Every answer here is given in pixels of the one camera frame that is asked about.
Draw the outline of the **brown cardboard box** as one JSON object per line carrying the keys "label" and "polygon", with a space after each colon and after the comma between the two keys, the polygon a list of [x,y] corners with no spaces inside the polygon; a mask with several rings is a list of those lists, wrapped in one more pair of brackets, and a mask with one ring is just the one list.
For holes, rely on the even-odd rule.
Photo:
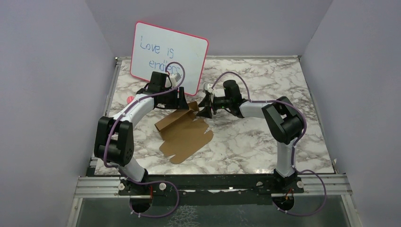
{"label": "brown cardboard box", "polygon": [[159,150],[170,158],[172,164],[182,163],[214,137],[209,125],[202,118],[195,118],[199,111],[198,103],[193,101],[188,106],[188,110],[175,110],[155,124],[164,141]]}

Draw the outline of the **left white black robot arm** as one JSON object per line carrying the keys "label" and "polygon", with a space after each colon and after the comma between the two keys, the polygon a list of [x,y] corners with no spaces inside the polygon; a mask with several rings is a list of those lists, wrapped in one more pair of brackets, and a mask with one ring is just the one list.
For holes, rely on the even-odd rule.
{"label": "left white black robot arm", "polygon": [[185,76],[179,73],[152,72],[150,82],[137,91],[134,99],[117,114],[99,119],[96,131],[94,156],[105,167],[116,168],[131,180],[137,194],[148,190],[147,171],[133,157],[134,127],[149,112],[163,105],[165,109],[188,109],[182,83]]}

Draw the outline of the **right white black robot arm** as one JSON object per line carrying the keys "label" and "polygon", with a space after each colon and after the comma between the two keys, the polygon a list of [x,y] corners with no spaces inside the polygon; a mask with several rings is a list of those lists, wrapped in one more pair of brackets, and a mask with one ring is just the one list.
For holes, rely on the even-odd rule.
{"label": "right white black robot arm", "polygon": [[285,96],[272,101],[249,101],[242,97],[235,80],[225,81],[223,89],[223,96],[215,96],[212,85],[204,85],[205,97],[198,105],[200,111],[197,116],[211,119],[219,109],[224,109],[238,118],[265,119],[277,142],[278,156],[273,171],[273,187],[278,192],[285,192],[297,177],[295,151],[306,126],[303,115]]}

